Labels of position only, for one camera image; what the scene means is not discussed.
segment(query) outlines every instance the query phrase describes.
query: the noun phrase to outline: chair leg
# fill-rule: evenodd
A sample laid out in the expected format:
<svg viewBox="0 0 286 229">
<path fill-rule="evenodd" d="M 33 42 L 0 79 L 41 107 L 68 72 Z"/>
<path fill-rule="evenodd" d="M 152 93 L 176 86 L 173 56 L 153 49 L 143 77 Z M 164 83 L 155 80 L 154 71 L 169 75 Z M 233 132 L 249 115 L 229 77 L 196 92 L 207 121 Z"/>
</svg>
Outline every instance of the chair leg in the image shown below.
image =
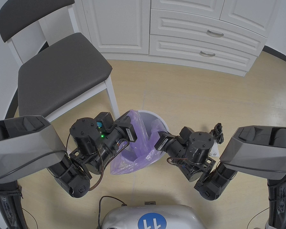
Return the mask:
<svg viewBox="0 0 286 229">
<path fill-rule="evenodd" d="M 120 112 L 119 112 L 119 108 L 118 108 L 118 103 L 116 102 L 116 96 L 114 94 L 114 90 L 113 90 L 112 81 L 111 81 L 110 76 L 105 80 L 105 84 L 107 87 L 106 91 L 107 91 L 108 97 L 110 99 L 111 108 L 113 110 L 113 116 L 115 119 L 118 119 L 118 117 L 120 117 Z"/>
</svg>

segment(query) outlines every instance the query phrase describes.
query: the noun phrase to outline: chair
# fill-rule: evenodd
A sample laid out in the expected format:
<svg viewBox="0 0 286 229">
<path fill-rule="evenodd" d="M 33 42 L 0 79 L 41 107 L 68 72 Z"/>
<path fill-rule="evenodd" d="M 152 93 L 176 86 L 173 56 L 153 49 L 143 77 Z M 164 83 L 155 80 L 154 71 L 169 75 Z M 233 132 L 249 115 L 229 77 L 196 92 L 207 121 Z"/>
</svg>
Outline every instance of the chair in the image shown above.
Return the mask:
<svg viewBox="0 0 286 229">
<path fill-rule="evenodd" d="M 8 0 L 0 9 L 0 35 L 20 66 L 19 115 L 42 115 L 53 121 L 100 91 L 107 90 L 113 115 L 119 114 L 111 65 L 79 32 L 74 0 Z M 23 64 L 12 36 L 67 6 L 74 34 L 63 38 Z"/>
</svg>

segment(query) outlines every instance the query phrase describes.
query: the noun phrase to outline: chair backrest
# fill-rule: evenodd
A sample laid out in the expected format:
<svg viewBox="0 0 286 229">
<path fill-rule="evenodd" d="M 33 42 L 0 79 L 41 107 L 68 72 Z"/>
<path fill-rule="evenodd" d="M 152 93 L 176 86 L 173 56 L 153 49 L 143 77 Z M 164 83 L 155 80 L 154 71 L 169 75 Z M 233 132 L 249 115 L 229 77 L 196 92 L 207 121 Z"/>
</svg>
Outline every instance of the chair backrest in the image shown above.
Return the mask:
<svg viewBox="0 0 286 229">
<path fill-rule="evenodd" d="M 0 9 L 2 40 L 6 42 L 33 22 L 73 3 L 74 0 L 8 0 Z"/>
</svg>

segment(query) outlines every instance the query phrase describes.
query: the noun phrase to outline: white chair frame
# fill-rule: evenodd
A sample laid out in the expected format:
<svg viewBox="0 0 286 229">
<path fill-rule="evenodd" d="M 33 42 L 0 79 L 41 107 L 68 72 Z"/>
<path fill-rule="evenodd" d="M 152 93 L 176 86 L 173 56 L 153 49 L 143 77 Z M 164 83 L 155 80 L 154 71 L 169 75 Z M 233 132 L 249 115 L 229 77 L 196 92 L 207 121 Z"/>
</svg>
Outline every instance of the white chair frame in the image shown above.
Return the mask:
<svg viewBox="0 0 286 229">
<path fill-rule="evenodd" d="M 78 25 L 76 22 L 76 18 L 75 18 L 75 13 L 74 13 L 74 8 L 72 5 L 67 6 L 68 8 L 68 12 L 69 12 L 69 16 L 71 19 L 71 23 L 72 23 L 72 27 L 73 27 L 73 31 L 74 33 L 80 32 L 78 29 Z M 23 62 L 15 48 L 15 45 L 13 43 L 12 38 L 10 38 L 9 40 L 7 40 L 6 42 L 14 56 L 14 58 L 16 59 L 16 62 L 18 63 L 19 66 L 23 65 Z M 64 104 L 63 106 L 61 106 L 60 108 L 56 109 L 55 111 L 53 111 L 52 113 L 50 113 L 48 116 L 44 116 L 49 122 L 55 120 L 56 118 L 58 118 L 59 116 L 61 116 L 62 114 L 64 114 L 65 112 L 69 111 L 70 109 L 74 108 L 75 106 L 79 105 L 80 103 L 82 103 L 83 101 L 87 100 L 88 98 L 98 94 L 99 92 L 105 90 L 107 91 L 110 103 L 111 103 L 111 108 L 113 111 L 113 116 L 115 119 L 117 119 L 118 117 L 120 117 L 120 113 L 119 113 L 119 109 L 118 109 L 118 104 L 116 102 L 116 96 L 114 94 L 114 90 L 113 90 L 113 86 L 112 86 L 112 81 L 111 81 L 111 77 L 109 76 L 105 81 L 99 83 L 98 85 L 96 85 L 95 87 L 87 90 L 86 92 L 84 92 L 83 94 L 81 94 L 80 96 L 74 98 L 73 100 L 67 102 L 66 104 Z"/>
</svg>

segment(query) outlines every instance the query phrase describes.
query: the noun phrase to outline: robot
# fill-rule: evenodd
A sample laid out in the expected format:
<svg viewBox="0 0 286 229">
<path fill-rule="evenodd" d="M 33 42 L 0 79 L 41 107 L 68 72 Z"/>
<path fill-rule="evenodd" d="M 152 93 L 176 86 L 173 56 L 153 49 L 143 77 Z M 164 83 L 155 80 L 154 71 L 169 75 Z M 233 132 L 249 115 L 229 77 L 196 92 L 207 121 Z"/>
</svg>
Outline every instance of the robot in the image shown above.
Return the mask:
<svg viewBox="0 0 286 229">
<path fill-rule="evenodd" d="M 77 148 L 68 156 L 53 126 L 42 116 L 22 116 L 0 121 L 0 211 L 9 229 L 27 229 L 17 180 L 47 168 L 72 197 L 80 198 L 90 187 L 91 173 L 100 174 L 122 150 L 122 141 L 135 142 L 137 135 L 127 112 L 113 121 L 101 112 L 96 118 L 77 120 L 70 128 Z M 232 136 L 219 164 L 209 157 L 214 144 L 223 141 L 221 125 L 207 132 L 184 127 L 179 135 L 159 132 L 155 145 L 167 152 L 167 161 L 177 166 L 207 200 L 220 197 L 237 174 L 243 172 L 268 180 L 269 219 L 266 229 L 286 229 L 286 127 L 240 127 Z M 123 206 L 109 212 L 103 229 L 206 229 L 188 206 Z"/>
</svg>

